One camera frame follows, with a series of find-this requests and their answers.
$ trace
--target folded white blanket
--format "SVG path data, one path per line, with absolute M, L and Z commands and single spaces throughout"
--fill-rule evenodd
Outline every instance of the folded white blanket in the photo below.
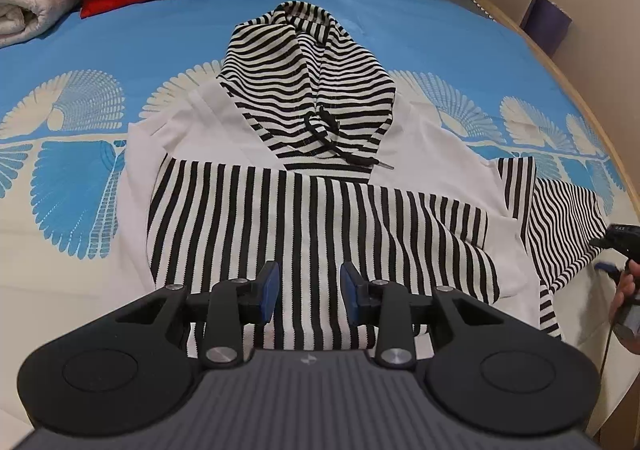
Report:
M 0 48 L 44 33 L 78 0 L 0 0 Z

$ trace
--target bed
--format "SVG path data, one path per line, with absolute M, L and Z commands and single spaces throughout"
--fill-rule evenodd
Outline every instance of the bed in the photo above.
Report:
M 22 360 L 103 313 L 98 297 L 118 227 L 115 191 L 127 124 L 215 76 L 234 25 L 281 1 L 158 0 L 86 20 L 75 12 L 46 36 L 0 50 L 5 446 L 28 430 L 15 390 Z M 638 221 L 619 163 L 606 137 L 594 131 L 588 109 L 574 104 L 572 90 L 561 88 L 521 36 L 494 21 L 490 12 L 496 11 L 487 4 L 307 1 L 329 10 L 475 152 L 487 159 L 533 156 L 540 176 L 594 190 L 610 220 Z M 610 253 L 602 257 L 620 261 Z M 565 341 L 596 364 L 612 293 L 590 268 L 556 293 Z M 640 370 L 617 342 L 608 362 L 590 433 Z

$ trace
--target human finger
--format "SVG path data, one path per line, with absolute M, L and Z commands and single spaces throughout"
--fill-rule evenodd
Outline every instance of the human finger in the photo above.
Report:
M 631 282 L 628 282 L 624 286 L 620 287 L 618 291 L 622 291 L 625 296 L 631 296 L 636 292 L 636 284 L 632 280 Z
M 622 290 L 626 285 L 629 285 L 634 281 L 634 276 L 626 271 L 623 271 L 620 275 L 620 279 L 618 280 L 618 285 L 616 286 L 616 291 Z
M 633 276 L 640 276 L 640 264 L 634 260 L 629 260 L 629 273 Z
M 609 306 L 609 321 L 611 323 L 613 323 L 613 320 L 616 316 L 616 313 L 618 312 L 618 309 L 620 309 L 620 306 L 622 306 L 624 302 L 625 302 L 624 293 L 622 291 L 618 291 L 613 296 L 613 300 L 611 301 L 611 305 Z

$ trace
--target drawstring tip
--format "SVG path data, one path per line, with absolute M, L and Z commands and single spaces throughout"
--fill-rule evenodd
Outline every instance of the drawstring tip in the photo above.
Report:
M 386 163 L 383 163 L 380 159 L 378 159 L 378 166 L 382 166 L 383 168 L 386 168 L 387 170 L 393 170 L 393 166 L 388 165 Z

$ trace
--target black and white stripes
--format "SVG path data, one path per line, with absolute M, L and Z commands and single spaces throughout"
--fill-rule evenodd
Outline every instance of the black and white stripes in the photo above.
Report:
M 484 211 L 435 195 L 167 157 L 150 207 L 147 255 L 156 286 L 183 283 L 193 292 L 255 278 L 266 260 L 279 261 L 273 323 L 247 327 L 245 344 L 365 348 L 374 343 L 372 329 L 349 327 L 340 300 L 343 261 L 413 293 L 451 285 L 494 303 L 497 276 L 482 250 L 487 227 Z
M 369 181 L 338 150 L 377 152 L 395 85 L 327 11 L 291 1 L 236 26 L 218 79 L 288 170 Z
M 593 260 L 601 250 L 589 241 L 607 229 L 594 192 L 551 179 L 536 182 L 529 222 L 531 258 L 551 292 Z
M 554 293 L 601 251 L 589 240 L 606 229 L 596 194 L 564 181 L 536 178 L 533 157 L 498 159 L 504 199 L 540 278 L 540 329 L 561 337 Z

